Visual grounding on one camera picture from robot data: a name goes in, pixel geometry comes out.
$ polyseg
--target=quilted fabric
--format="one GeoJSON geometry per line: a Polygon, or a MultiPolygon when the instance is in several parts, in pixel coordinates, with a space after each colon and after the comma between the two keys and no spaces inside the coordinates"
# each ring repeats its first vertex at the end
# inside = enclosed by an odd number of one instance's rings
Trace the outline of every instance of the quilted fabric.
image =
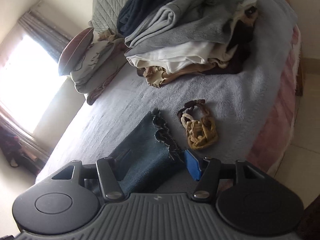
{"type": "Polygon", "coordinates": [[[93,0],[91,24],[97,33],[110,28],[116,32],[120,10],[127,0],[93,0]]]}

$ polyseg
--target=silver bolt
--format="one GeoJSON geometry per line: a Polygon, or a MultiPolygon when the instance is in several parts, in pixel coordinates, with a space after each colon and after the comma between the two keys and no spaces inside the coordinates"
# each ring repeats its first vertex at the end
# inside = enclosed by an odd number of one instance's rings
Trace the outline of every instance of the silver bolt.
{"type": "Polygon", "coordinates": [[[106,197],[107,197],[108,199],[113,199],[113,200],[115,200],[115,199],[121,198],[121,197],[122,197],[122,194],[121,194],[120,192],[118,192],[118,191],[112,191],[112,192],[109,192],[109,193],[106,195],[106,197]]]}
{"type": "Polygon", "coordinates": [[[204,191],[204,190],[199,190],[199,191],[196,191],[193,196],[195,198],[202,198],[202,199],[205,199],[205,198],[208,198],[210,197],[210,193],[208,191],[204,191]]]}

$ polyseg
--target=knotted rope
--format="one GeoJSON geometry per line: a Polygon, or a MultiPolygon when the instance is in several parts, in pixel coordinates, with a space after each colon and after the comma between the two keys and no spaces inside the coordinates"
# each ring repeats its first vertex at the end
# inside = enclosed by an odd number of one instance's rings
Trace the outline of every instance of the knotted rope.
{"type": "Polygon", "coordinates": [[[177,113],[183,127],[186,129],[188,144],[193,150],[207,148],[218,140],[214,119],[210,110],[204,104],[204,99],[189,101],[177,113]],[[195,106],[199,107],[203,114],[199,121],[194,120],[191,116],[195,106]]]}

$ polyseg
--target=window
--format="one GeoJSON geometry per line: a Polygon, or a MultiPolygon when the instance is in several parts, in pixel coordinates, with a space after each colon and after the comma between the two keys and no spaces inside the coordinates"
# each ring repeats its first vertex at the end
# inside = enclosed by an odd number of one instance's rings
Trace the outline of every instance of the window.
{"type": "Polygon", "coordinates": [[[33,133],[66,80],[57,63],[32,38],[25,36],[0,71],[0,101],[11,116],[33,133]]]}

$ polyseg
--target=bed frame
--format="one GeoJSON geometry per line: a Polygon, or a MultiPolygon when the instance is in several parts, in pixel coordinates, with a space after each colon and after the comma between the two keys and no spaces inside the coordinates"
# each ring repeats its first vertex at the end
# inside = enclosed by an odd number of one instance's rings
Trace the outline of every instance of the bed frame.
{"type": "Polygon", "coordinates": [[[301,51],[300,52],[300,62],[299,62],[298,73],[297,73],[296,96],[303,95],[305,72],[304,72],[304,67],[302,66],[302,63],[301,63],[302,58],[303,58],[303,55],[302,55],[302,51],[301,51]]]}

